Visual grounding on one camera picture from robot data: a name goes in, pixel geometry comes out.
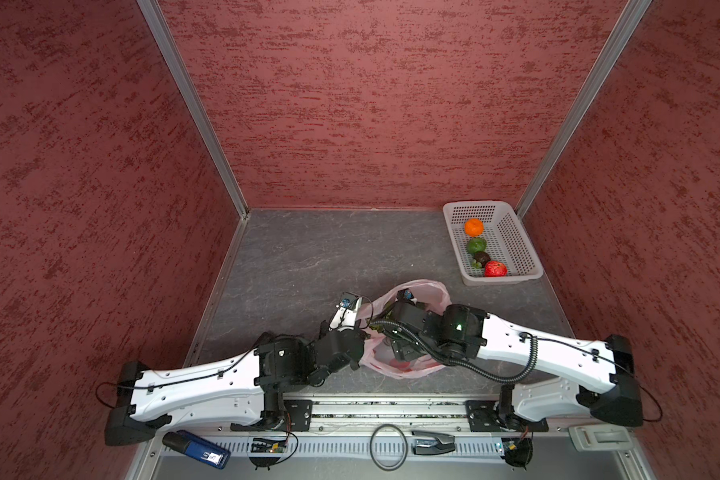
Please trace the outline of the pink plastic bag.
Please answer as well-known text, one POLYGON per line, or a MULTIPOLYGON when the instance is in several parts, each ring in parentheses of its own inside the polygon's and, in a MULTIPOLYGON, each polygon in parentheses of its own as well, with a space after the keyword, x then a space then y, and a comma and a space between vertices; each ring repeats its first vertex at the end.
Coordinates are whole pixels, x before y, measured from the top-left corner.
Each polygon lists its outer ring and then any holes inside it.
MULTIPOLYGON (((396 299, 400 290, 409 290, 419 304, 423 304, 426 312, 442 314, 451 304, 446 286, 435 280, 417 279, 397 285, 386 294, 369 303, 363 300, 357 321, 367 320, 371 313, 379 315, 382 310, 396 299)), ((428 354, 413 360, 398 360, 394 357, 390 341, 374 331, 369 332, 370 338, 365 341, 364 353, 359 365, 373 372, 397 380, 418 379, 444 369, 428 354)))

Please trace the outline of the dark purple mangosteen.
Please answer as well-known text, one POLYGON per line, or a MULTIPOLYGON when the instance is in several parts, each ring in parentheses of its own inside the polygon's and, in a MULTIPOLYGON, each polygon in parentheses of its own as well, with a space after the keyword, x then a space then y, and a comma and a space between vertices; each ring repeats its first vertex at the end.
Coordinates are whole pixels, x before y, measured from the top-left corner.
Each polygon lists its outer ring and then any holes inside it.
POLYGON ((475 269, 484 269, 491 261, 490 255, 485 251, 477 251, 472 254, 471 266, 475 269))

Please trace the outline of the red apple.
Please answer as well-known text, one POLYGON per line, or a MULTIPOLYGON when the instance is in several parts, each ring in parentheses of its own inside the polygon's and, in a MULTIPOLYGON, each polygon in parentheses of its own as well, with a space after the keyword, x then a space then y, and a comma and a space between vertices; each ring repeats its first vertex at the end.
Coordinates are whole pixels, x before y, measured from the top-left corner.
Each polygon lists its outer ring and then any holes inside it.
POLYGON ((508 267, 502 262, 492 260, 484 266, 483 274, 486 278, 505 277, 508 275, 508 267))

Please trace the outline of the white plastic basket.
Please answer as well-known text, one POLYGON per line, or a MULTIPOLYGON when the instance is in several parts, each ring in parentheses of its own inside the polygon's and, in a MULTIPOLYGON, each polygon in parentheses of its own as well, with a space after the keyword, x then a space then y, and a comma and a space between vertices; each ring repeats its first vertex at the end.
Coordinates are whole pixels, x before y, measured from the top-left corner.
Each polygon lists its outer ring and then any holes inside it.
POLYGON ((541 261, 522 222, 513 208, 503 201, 462 201, 446 203, 442 212, 462 282, 466 286, 511 285, 540 279, 544 274, 541 261), (486 277, 485 268, 477 268, 477 260, 468 251, 472 236, 465 225, 479 220, 483 231, 478 238, 486 243, 485 252, 491 261, 507 267, 507 274, 486 277))

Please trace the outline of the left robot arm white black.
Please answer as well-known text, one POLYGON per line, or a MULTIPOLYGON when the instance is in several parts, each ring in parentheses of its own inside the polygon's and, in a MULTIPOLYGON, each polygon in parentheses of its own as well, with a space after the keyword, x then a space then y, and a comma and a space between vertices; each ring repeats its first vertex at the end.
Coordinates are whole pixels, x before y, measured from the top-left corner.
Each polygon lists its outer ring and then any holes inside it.
POLYGON ((159 371, 127 362, 113 384, 104 442, 138 444, 193 423, 278 428, 285 422, 284 395, 319 387, 346 367, 358 369, 368 337, 356 327, 313 341, 266 332, 241 355, 194 367, 159 371))

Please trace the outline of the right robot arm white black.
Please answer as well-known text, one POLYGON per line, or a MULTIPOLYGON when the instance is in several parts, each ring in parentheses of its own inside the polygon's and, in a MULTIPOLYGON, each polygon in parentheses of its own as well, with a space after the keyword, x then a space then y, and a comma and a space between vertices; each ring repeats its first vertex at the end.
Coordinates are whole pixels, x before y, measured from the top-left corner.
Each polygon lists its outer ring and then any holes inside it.
POLYGON ((437 314, 408 299, 392 302, 369 325, 443 366, 500 384, 494 411, 505 430, 584 413, 621 427, 645 422, 632 345, 624 336, 567 338, 467 305, 437 314))

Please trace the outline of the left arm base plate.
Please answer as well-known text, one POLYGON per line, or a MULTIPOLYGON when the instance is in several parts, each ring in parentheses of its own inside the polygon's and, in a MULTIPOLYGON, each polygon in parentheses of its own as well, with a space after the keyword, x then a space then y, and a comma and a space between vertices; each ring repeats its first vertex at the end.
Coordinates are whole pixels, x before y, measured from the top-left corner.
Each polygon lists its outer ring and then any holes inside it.
POLYGON ((310 429, 314 402, 311 400, 286 399, 283 408, 275 414, 267 412, 254 425, 231 424, 232 432, 307 432, 310 429))

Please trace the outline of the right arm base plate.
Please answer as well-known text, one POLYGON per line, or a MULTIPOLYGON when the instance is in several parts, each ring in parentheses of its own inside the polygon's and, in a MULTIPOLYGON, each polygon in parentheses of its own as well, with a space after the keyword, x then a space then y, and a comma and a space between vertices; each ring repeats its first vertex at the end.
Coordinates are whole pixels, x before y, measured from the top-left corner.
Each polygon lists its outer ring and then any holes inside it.
POLYGON ((468 400, 466 417, 471 432, 544 433, 549 431, 546 420, 530 421, 514 413, 509 404, 500 401, 468 400))

